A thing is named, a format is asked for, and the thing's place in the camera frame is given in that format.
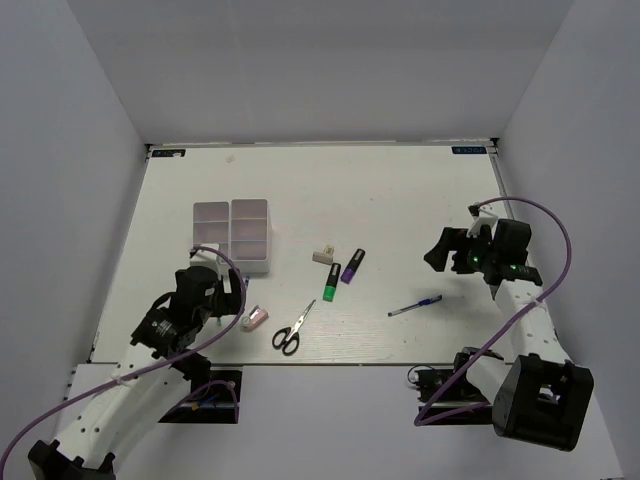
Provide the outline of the white eraser block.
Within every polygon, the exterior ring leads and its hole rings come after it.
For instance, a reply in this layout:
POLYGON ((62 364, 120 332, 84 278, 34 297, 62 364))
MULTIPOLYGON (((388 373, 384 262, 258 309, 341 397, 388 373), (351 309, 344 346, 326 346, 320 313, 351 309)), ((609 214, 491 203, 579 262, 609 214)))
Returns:
POLYGON ((331 265, 333 263, 333 250, 325 249, 322 252, 314 251, 312 254, 312 261, 325 265, 331 265))

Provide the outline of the pink white stapler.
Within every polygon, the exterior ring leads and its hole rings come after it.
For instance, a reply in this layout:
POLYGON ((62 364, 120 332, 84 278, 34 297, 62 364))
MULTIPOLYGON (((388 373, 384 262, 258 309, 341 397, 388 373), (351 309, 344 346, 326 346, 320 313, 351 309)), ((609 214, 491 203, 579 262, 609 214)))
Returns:
POLYGON ((248 315, 241 319, 241 327, 245 331, 253 331, 269 318, 269 313, 264 308, 256 305, 248 315))

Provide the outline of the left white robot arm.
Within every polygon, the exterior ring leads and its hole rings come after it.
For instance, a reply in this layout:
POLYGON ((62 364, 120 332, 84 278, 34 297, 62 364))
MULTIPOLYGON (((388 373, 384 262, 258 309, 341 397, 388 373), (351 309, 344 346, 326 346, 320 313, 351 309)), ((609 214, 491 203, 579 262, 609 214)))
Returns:
POLYGON ((212 317, 243 312, 246 287, 235 270, 227 279, 204 266, 176 272, 176 288, 157 298, 131 335, 109 385, 50 441, 28 453, 38 479, 113 479, 139 441, 165 415, 235 384, 217 378, 194 342, 212 317))

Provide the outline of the green highlighter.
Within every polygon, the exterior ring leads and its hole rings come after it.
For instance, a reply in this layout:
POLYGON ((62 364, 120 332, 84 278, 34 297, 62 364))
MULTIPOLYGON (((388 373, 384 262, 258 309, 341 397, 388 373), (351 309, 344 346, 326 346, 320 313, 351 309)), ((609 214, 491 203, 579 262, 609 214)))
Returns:
POLYGON ((330 267, 329 274, 323 290, 322 298, 324 301, 332 302, 334 300, 340 275, 341 275, 341 264, 333 263, 330 267))

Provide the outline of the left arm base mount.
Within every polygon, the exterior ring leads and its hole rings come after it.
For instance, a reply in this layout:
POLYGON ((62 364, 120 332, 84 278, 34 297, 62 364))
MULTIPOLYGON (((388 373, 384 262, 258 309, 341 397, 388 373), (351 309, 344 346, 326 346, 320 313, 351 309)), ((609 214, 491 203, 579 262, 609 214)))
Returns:
POLYGON ((235 392, 221 384, 191 396, 186 402, 165 414, 162 424, 235 425, 238 423, 243 372, 241 369, 218 369, 210 372, 212 380, 229 383, 235 392))

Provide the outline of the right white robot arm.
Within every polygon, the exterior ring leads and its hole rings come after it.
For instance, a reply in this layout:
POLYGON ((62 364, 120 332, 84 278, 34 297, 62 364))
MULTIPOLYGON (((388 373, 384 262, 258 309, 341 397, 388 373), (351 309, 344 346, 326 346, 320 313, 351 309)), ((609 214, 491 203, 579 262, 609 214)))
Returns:
POLYGON ((471 228, 446 227, 424 260, 441 272, 482 275, 506 317, 522 316, 503 335, 511 349, 465 347, 450 367, 427 366, 409 374, 424 420, 491 424, 495 433, 569 452, 579 439, 594 388, 590 370, 576 365, 560 345, 541 300, 542 279, 528 265, 531 228, 510 219, 475 219, 471 228))

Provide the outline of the purple highlighter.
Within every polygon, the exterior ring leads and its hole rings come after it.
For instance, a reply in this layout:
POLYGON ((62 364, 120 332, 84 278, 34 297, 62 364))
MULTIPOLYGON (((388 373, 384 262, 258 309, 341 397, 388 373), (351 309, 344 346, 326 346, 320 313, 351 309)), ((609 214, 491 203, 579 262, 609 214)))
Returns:
POLYGON ((363 260, 363 258, 365 257, 366 252, 361 249, 358 248, 353 256, 351 257, 351 259, 349 260, 346 268, 344 269, 344 271, 341 274, 340 280, 345 283, 345 284, 350 284, 353 277, 355 276, 357 270, 359 269, 361 262, 363 260))

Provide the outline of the black handled scissors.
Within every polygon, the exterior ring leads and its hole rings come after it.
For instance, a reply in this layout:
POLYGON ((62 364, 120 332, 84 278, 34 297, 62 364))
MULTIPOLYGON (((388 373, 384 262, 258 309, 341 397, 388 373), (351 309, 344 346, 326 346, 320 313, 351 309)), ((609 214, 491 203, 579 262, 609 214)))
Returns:
POLYGON ((284 356, 289 357, 294 355, 300 345, 300 333, 302 325, 312 310, 316 300, 312 300, 301 315, 298 317, 293 326, 284 327, 276 331, 272 336, 272 347, 275 350, 279 350, 284 356))

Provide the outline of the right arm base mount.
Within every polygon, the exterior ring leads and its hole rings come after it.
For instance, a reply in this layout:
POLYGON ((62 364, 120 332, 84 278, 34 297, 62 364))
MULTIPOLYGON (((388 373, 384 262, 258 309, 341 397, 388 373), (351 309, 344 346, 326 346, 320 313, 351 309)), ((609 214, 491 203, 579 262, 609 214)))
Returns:
MULTIPOLYGON (((415 365, 407 372, 407 383, 418 394, 418 410, 421 410, 429 398, 453 375, 451 365, 434 367, 431 365, 415 365)), ((465 378, 459 379, 449 388, 427 412, 434 416, 457 408, 486 402, 487 399, 480 390, 472 386, 465 378)), ((485 406, 475 410, 465 411, 456 415, 437 420, 433 426, 444 425, 490 425, 491 407, 485 406)))

